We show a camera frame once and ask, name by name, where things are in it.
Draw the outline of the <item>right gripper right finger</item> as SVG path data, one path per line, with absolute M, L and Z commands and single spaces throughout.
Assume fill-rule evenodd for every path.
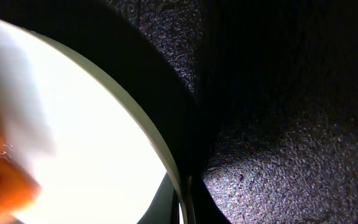
M 200 176 L 188 178 L 186 206 L 190 224 L 230 224 L 215 204 Z

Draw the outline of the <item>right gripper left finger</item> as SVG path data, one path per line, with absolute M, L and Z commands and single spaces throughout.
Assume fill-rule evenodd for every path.
M 179 224 L 178 196 L 168 174 L 165 174 L 149 208 L 137 224 Z

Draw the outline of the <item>mint plate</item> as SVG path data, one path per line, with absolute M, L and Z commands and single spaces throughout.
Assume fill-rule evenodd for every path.
M 131 95 L 74 50 L 2 20 L 0 135 L 41 187 L 10 223 L 137 223 L 165 174 L 188 223 L 175 161 Z

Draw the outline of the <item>orange green sponge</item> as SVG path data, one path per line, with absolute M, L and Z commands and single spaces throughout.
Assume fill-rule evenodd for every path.
M 10 223 L 13 213 L 35 203 L 40 185 L 25 172 L 10 153 L 12 146 L 0 135 L 0 223 Z

